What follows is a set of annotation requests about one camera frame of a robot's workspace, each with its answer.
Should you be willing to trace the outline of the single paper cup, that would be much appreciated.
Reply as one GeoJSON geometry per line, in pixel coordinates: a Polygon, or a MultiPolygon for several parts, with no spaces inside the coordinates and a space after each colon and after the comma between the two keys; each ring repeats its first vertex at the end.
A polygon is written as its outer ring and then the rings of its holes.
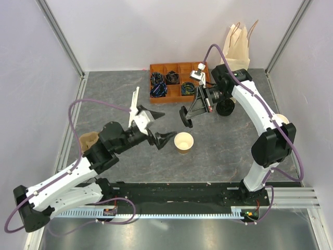
{"type": "Polygon", "coordinates": [[[174,145],[180,154],[187,154],[194,144],[194,138],[187,132],[180,132],[174,137],[174,145]]]}

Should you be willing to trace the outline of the stack of paper cups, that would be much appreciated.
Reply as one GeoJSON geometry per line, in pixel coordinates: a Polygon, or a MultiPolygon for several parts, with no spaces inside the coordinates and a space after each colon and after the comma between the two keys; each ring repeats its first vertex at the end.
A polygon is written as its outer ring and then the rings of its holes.
{"type": "Polygon", "coordinates": [[[289,120],[287,117],[285,117],[284,115],[282,114],[275,114],[275,117],[278,117],[282,123],[285,123],[285,124],[289,124],[289,120]]]}

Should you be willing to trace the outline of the black cup lid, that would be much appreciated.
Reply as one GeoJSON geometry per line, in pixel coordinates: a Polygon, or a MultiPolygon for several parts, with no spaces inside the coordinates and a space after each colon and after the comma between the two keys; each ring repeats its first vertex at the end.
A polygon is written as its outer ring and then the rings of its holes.
{"type": "Polygon", "coordinates": [[[184,124],[185,127],[187,128],[192,128],[193,127],[193,123],[192,123],[192,120],[191,119],[187,119],[186,118],[186,115],[187,115],[188,111],[186,109],[185,106],[182,106],[179,110],[179,115],[180,115],[180,118],[184,124]]]}

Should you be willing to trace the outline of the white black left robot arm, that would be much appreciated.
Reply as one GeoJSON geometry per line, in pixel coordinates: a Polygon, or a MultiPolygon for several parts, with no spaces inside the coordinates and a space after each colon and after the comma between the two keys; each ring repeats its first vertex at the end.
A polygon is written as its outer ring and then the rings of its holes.
{"type": "Polygon", "coordinates": [[[98,134],[97,142],[64,170],[41,183],[25,187],[20,185],[13,190],[22,228],[34,232],[58,214],[82,205],[108,205],[121,200],[114,195],[114,189],[105,178],[78,188],[77,185],[92,179],[119,162],[118,156],[130,148],[147,141],[162,149],[176,135],[175,131],[165,134],[152,133],[150,125],[164,113],[146,109],[142,105],[134,109],[134,125],[128,129],[115,121],[104,125],[98,134]]]}

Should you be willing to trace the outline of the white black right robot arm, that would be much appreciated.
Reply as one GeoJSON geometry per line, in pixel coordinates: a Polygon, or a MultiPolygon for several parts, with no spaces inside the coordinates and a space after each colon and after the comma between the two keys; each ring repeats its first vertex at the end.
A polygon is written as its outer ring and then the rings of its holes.
{"type": "Polygon", "coordinates": [[[294,141],[296,128],[273,113],[247,70],[229,73],[225,65],[218,65],[212,70],[215,83],[207,87],[204,68],[199,64],[198,70],[190,73],[190,78],[198,81],[199,85],[195,87],[191,106],[180,108],[180,117],[186,127],[192,128],[192,118],[211,113],[219,103],[232,97],[243,107],[259,136],[251,148],[253,164],[238,190],[239,201],[250,205],[263,192],[268,172],[291,154],[290,143],[294,141]]]}

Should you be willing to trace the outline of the white straw pack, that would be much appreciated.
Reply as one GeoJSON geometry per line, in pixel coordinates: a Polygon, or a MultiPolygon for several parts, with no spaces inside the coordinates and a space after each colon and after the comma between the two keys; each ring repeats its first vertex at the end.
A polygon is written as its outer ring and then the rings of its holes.
{"type": "Polygon", "coordinates": [[[139,86],[136,87],[136,90],[133,92],[133,95],[132,95],[128,127],[130,127],[132,125],[132,123],[134,121],[134,117],[136,116],[136,114],[138,112],[138,109],[137,109],[138,94],[139,94],[139,86]]]}

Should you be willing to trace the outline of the green yellow coiled band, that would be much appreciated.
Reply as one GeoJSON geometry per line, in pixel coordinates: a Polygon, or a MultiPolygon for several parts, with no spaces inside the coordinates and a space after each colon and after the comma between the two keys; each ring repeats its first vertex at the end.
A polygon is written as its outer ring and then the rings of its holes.
{"type": "Polygon", "coordinates": [[[194,95],[195,85],[192,82],[183,82],[181,84],[181,94],[183,96],[194,95]]]}

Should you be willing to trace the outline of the black lid stack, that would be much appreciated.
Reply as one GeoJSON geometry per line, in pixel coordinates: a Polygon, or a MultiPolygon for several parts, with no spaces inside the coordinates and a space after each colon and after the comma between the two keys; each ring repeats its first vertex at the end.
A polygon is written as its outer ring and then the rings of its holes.
{"type": "Polygon", "coordinates": [[[225,99],[216,105],[216,111],[220,116],[229,116],[235,108],[235,103],[231,99],[225,99]]]}

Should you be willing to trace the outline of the blue striped coiled band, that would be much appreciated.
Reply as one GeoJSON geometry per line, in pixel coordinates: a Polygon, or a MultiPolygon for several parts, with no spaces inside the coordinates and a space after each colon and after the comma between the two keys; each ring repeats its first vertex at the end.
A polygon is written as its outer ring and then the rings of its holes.
{"type": "Polygon", "coordinates": [[[153,86],[150,90],[150,97],[152,98],[159,98],[159,97],[166,97],[168,93],[167,85],[164,82],[157,83],[153,86]]]}

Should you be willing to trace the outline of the orange compartment tray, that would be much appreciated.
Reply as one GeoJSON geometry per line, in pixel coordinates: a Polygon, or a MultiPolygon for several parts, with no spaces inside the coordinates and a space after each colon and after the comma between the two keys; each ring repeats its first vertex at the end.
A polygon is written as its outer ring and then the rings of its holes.
{"type": "Polygon", "coordinates": [[[152,104],[192,102],[194,87],[199,83],[190,78],[200,62],[174,62],[150,65],[149,99],[152,104]]]}

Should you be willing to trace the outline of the brown black coiled band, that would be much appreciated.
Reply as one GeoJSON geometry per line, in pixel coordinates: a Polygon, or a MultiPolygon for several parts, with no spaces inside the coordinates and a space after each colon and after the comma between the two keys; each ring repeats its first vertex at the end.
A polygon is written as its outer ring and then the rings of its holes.
{"type": "Polygon", "coordinates": [[[171,70],[166,74],[165,81],[167,85],[179,84],[179,74],[171,70]]]}

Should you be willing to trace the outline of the dark coiled band left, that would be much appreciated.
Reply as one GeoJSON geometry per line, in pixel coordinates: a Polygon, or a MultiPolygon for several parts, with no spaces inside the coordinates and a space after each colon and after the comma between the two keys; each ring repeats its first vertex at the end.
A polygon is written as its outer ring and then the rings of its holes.
{"type": "Polygon", "coordinates": [[[159,72],[153,72],[151,74],[150,81],[152,85],[159,84],[161,82],[164,82],[164,76],[159,72]]]}

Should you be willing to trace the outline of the brown pulp cup carrier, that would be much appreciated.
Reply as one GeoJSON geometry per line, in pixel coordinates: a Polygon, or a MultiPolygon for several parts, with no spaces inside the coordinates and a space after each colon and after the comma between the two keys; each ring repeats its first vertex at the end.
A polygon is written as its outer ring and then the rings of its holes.
{"type": "Polygon", "coordinates": [[[98,132],[89,132],[79,137],[81,152],[84,153],[92,147],[99,139],[98,132]]]}

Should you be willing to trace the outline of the kraft paper bag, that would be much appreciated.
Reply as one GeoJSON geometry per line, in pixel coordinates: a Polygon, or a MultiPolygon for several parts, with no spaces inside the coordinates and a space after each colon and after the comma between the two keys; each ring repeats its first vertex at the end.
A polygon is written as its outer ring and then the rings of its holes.
{"type": "Polygon", "coordinates": [[[249,68],[249,42],[257,23],[258,20],[249,31],[246,26],[241,28],[240,22],[230,26],[222,51],[231,71],[249,68]]]}

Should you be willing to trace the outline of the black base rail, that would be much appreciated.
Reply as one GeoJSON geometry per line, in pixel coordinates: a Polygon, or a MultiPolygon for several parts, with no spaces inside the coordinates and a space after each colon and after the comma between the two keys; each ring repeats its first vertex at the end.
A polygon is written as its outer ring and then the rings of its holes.
{"type": "Polygon", "coordinates": [[[242,194],[237,183],[224,182],[173,182],[173,183],[125,183],[109,184],[102,199],[127,198],[117,201],[120,213],[131,214],[204,214],[229,213],[232,207],[268,206],[266,190],[254,194],[242,194]]]}

